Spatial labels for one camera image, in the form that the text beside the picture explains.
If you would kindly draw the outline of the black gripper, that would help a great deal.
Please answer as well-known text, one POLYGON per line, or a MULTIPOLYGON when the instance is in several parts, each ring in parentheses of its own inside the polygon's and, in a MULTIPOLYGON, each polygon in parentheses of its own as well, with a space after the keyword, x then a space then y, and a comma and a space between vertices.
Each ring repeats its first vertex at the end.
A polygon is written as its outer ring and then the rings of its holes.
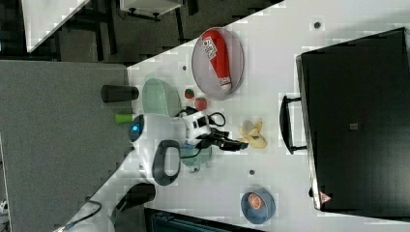
POLYGON ((249 144, 228 138, 227 131, 212 128, 210 134, 200 136, 197 148, 206 149, 212 145, 219 147, 223 151, 240 151, 247 149, 249 144))

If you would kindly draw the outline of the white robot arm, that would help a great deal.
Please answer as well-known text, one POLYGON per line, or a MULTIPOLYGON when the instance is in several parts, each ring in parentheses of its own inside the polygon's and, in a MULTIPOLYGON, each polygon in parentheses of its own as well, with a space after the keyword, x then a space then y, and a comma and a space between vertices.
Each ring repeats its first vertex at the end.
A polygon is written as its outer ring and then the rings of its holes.
POLYGON ((183 149, 216 146, 236 152, 248 147, 221 131, 203 111, 184 111, 174 117, 137 115, 130 125, 129 139, 132 150, 120 166, 66 224, 53 232, 115 232, 112 216, 121 200, 138 184, 173 184, 180 172, 183 149))

